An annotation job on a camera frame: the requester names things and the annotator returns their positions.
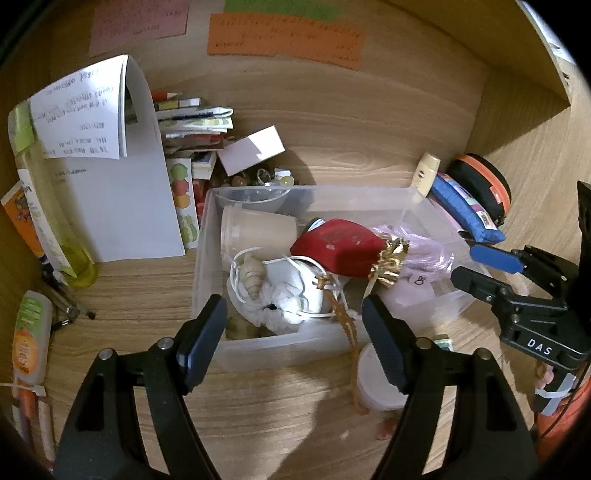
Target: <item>white box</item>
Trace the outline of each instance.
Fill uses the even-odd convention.
[[[449,221],[414,188],[294,186],[238,187],[213,189],[207,193],[193,286],[193,317],[212,294],[228,298],[227,274],[220,257],[220,223],[224,205],[243,202],[242,207],[293,215],[303,227],[314,217],[324,220],[343,218],[365,227],[404,222],[414,233],[447,245],[454,253],[453,267],[463,265],[484,274],[487,270],[470,258],[465,241]],[[429,324],[457,318],[474,300],[449,285],[435,300],[411,306],[398,316],[419,331]],[[359,342],[368,335],[361,321],[356,322]],[[298,332],[266,338],[220,341],[214,360],[229,372],[301,365],[328,358],[349,349],[340,324],[326,325],[313,332]]]

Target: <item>green sticky note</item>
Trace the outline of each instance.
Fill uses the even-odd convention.
[[[225,12],[291,15],[333,22],[339,15],[334,5],[314,0],[226,0]]]

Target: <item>orange book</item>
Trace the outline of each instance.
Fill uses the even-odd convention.
[[[25,192],[23,192],[20,182],[2,198],[2,206],[31,252],[39,259],[44,257],[45,252],[37,237]]]

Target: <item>stack of books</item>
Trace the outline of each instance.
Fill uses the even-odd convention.
[[[234,110],[204,106],[202,98],[173,98],[154,102],[166,158],[191,160],[193,178],[208,180],[224,148],[224,136],[233,128]]]

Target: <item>sticky note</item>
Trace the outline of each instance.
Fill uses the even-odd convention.
[[[343,23],[259,13],[213,14],[208,55],[287,55],[359,70],[365,34]]]
[[[125,129],[119,114],[121,75],[127,59],[119,55],[95,63],[29,99],[31,118],[47,158],[118,159],[125,155]]]
[[[285,151],[275,126],[265,128],[217,152],[229,176]]]
[[[95,8],[88,55],[137,40],[176,37],[187,32],[190,0],[102,0]]]
[[[226,0],[225,12],[291,15],[333,22],[339,15],[335,5],[314,0]]]

